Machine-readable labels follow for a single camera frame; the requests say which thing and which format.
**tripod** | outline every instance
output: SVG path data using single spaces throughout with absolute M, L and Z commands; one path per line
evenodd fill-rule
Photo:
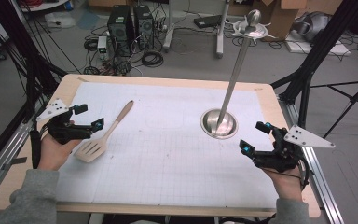
M 351 85 L 351 84 L 358 84 L 358 81 L 311 86 L 311 88 L 328 87 L 328 88 L 332 89 L 333 91 L 336 91 L 350 99 L 351 104 L 345 109 L 345 111 L 341 114 L 341 116 L 339 116 L 339 118 L 333 124 L 333 126 L 327 131 L 327 133 L 324 135 L 324 138 L 326 138 L 327 135 L 329 135 L 333 131 L 333 129 L 339 124 L 339 122 L 344 118 L 344 116 L 350 111 L 350 109 L 354 106 L 354 104 L 358 103 L 358 92 L 356 92 L 353 96 L 351 96 L 351 95 L 347 94 L 346 92 L 335 88 L 335 86 L 343 86 L 343 85 Z

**floor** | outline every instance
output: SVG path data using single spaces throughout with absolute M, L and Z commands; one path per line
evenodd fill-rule
M 88 63 L 87 51 L 83 48 L 85 36 L 94 28 L 106 25 L 106 14 L 84 8 L 71 11 L 76 25 L 68 29 L 51 29 L 50 35 L 60 45 L 65 54 L 78 68 Z M 193 15 L 188 15 L 180 25 L 195 28 Z M 65 59 L 46 34 L 48 54 L 54 64 L 66 71 L 75 68 Z M 177 30 L 173 36 L 171 50 L 162 53 L 164 64 L 158 68 L 138 67 L 132 69 L 132 77 L 164 77 L 201 80 L 229 81 L 239 47 L 231 39 L 225 38 L 224 57 L 217 59 L 214 55 L 215 36 Z M 351 55 L 342 61 L 336 56 L 328 56 L 316 71 L 312 85 L 358 81 L 358 47 L 347 43 Z M 255 47 L 248 49 L 239 77 L 240 82 L 272 83 L 295 72 L 306 58 L 305 54 L 289 53 L 284 44 L 272 48 L 268 43 L 258 41 Z M 93 65 L 101 62 L 94 59 Z M 339 87 L 348 94 L 358 92 L 358 84 Z M 285 86 L 276 89 L 282 93 Z M 0 133 L 14 117 L 25 101 L 22 86 L 11 60 L 0 61 Z M 307 129 L 323 136 L 337 120 L 349 99 L 328 88 L 310 90 L 310 103 Z M 334 131 L 327 136 L 334 142 L 335 149 L 315 148 L 328 185 L 336 199 L 337 206 L 345 223 L 358 223 L 358 104 L 355 104 Z M 88 214 L 59 213 L 58 223 L 87 223 Z M 313 218 L 311 223 L 328 223 L 323 213 Z

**wooden table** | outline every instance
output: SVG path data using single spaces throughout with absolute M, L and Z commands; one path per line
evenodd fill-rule
M 116 83 L 131 85 L 148 85 L 164 87 L 198 87 L 225 90 L 227 82 L 165 79 L 147 77 L 101 77 L 86 75 L 68 75 L 62 80 L 52 99 L 61 98 L 66 105 L 70 105 L 76 90 L 82 82 Z M 268 84 L 237 83 L 236 90 L 254 91 L 258 97 L 265 120 L 277 127 L 285 127 L 281 108 L 273 89 Z M 32 168 L 31 144 L 28 139 L 18 155 L 27 157 L 26 163 L 13 165 L 0 185 L 0 210 L 9 206 L 9 196 L 21 187 L 25 172 Z M 318 217 L 321 212 L 310 186 L 303 191 L 304 202 L 310 205 L 310 217 Z M 268 217 L 275 211 L 268 209 L 249 208 L 219 208 L 219 207 L 183 207 L 183 206 L 151 206 L 137 204 L 111 203 L 58 203 L 58 211 L 113 213 L 113 214 L 145 214 L 145 215 L 181 215 L 181 216 L 211 216 L 211 217 Z

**person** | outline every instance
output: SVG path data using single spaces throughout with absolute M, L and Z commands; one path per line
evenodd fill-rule
M 61 145 L 50 134 L 42 139 L 39 165 L 37 169 L 27 171 L 22 187 L 11 194 L 11 205 L 1 214 L 0 224 L 56 223 L 58 170 L 79 143 L 80 140 L 72 140 Z M 308 205 L 302 201 L 300 181 L 294 177 L 299 176 L 298 169 L 286 171 L 288 175 L 279 175 L 269 169 L 264 171 L 279 195 L 276 217 L 269 224 L 310 223 Z

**plastic bag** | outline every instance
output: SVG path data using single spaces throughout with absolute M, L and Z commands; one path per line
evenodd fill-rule
M 48 27 L 51 28 L 70 28 L 75 26 L 75 19 L 69 12 L 52 12 L 45 15 Z

